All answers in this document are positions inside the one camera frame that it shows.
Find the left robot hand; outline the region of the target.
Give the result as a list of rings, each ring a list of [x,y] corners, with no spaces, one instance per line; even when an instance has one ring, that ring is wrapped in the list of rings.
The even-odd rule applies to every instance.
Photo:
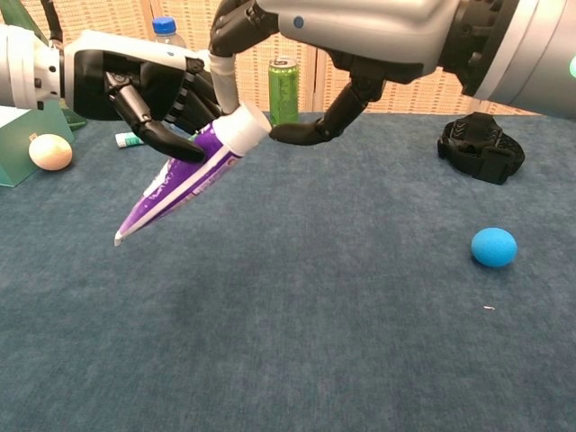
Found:
[[[203,149],[171,130],[194,134],[221,116],[208,52],[100,31],[82,31],[60,62],[67,106],[89,120],[123,120],[145,144],[201,163]]]

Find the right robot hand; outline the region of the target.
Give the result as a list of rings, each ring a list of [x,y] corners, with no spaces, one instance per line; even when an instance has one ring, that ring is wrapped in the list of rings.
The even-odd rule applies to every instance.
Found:
[[[239,106],[235,57],[274,34],[329,54],[349,82],[323,116],[272,128],[273,140],[311,146],[339,136],[386,82],[435,71],[456,1],[223,1],[211,26],[211,74],[220,108]]]

